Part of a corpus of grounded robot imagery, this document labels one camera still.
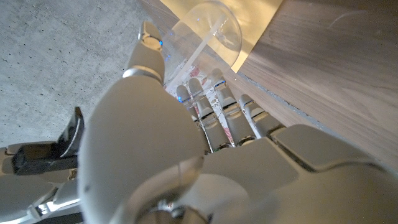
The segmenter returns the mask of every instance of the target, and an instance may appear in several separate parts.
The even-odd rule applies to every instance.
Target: blue light
[[[222,82],[220,82],[219,84],[215,85],[215,87],[218,87],[219,85],[221,85],[221,84],[223,84],[223,83],[225,83],[225,80],[222,81]]]

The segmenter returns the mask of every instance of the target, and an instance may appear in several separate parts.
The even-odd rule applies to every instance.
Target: concrete floor
[[[135,1],[0,2],[0,147],[55,140],[123,74],[142,21]]]

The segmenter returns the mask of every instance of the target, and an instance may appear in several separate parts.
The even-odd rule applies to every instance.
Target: plastic cup
[[[166,91],[176,96],[177,87],[188,87],[189,79],[195,77],[206,93],[235,63],[242,48],[242,33],[223,3],[207,1],[192,8],[163,41]]]

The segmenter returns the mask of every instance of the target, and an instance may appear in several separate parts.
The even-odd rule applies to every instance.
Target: wooden table
[[[163,32],[178,21],[141,3]],[[398,170],[398,3],[286,0],[225,77],[285,125],[326,129]]]

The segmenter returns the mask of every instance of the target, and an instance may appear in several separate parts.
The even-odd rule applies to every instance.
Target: white robotic hand
[[[139,40],[123,79],[86,123],[78,151],[77,131],[49,143],[52,150],[2,149],[3,195],[24,193],[21,183],[43,188],[10,195],[17,206],[9,202],[0,212],[18,211],[0,223],[34,223],[53,205],[78,201],[89,224],[396,223],[398,178],[372,157],[315,128],[285,127],[247,95],[238,103],[222,78],[214,89],[232,144],[198,80],[188,82],[190,93],[177,88],[180,102],[162,88],[162,39],[153,24],[143,23]],[[25,150],[41,157],[21,156]],[[54,174],[19,176],[73,168],[76,155],[72,182],[65,182],[68,170],[58,171],[66,172],[58,180],[65,184]]]

